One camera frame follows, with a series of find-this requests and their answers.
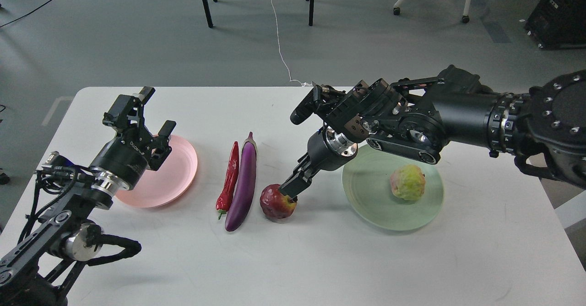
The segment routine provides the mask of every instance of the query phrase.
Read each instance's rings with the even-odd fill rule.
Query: apple
[[[291,197],[281,194],[278,183],[268,185],[260,195],[260,207],[269,219],[285,219],[295,210],[297,202]]]

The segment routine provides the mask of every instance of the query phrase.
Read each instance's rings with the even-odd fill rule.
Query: power cord
[[[44,3],[44,4],[40,5],[40,6],[38,6],[37,8],[35,8],[34,10],[32,10],[31,12],[28,12],[27,14],[25,14],[25,15],[23,15],[23,16],[21,16],[21,17],[17,18],[16,20],[12,20],[12,21],[10,21],[10,22],[8,22],[8,23],[4,23],[4,24],[2,24],[2,26],[0,26],[0,28],[2,28],[2,27],[5,27],[5,26],[8,26],[8,24],[10,24],[10,23],[17,22],[17,21],[18,21],[18,20],[20,20],[21,18],[25,18],[25,17],[27,17],[27,16],[31,15],[32,13],[34,13],[34,12],[38,11],[38,10],[39,10],[41,7],[43,7],[44,5],[46,5],[46,4],[48,4],[48,3],[50,3],[51,1],[53,1],[53,0],[49,0],[49,1],[47,1],[46,3]]]
[[[279,38],[279,20],[277,19],[277,11],[275,9],[275,5],[272,3],[272,0],[271,0],[271,6],[272,6],[272,11],[275,13],[275,24],[277,27],[277,45],[279,47],[279,55],[281,56],[281,60],[283,61],[283,64],[285,65],[285,68],[287,68],[287,72],[289,73],[289,82],[298,82],[301,86],[311,86],[310,83],[301,82],[297,79],[291,78],[291,70],[289,69],[289,66],[287,66],[287,63],[285,63],[285,59],[283,58],[283,54],[281,53],[281,41]]]

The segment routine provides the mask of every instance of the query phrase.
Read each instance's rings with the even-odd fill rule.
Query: floor
[[[0,0],[0,24],[46,1]],[[315,0],[313,27],[306,1],[272,1],[282,56],[302,82],[432,77],[455,64],[494,91],[524,93],[584,69],[586,49],[544,51],[526,35],[539,0],[472,0],[468,24],[464,0],[407,0],[401,16],[396,0]],[[210,4],[213,29],[201,0],[54,0],[0,29],[0,167],[12,178],[0,186],[0,225],[84,87],[298,85],[271,0]]]

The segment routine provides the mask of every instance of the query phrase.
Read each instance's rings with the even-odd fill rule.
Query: black equipment box
[[[586,0],[540,0],[525,29],[540,49],[586,47]]]

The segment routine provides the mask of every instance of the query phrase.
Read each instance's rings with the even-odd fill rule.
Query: eggplant
[[[257,145],[253,140],[253,133],[244,140],[242,155],[240,158],[240,169],[236,191],[232,199],[232,206],[226,216],[226,231],[235,231],[242,225],[249,214],[250,206],[255,196],[256,185],[256,157]]]

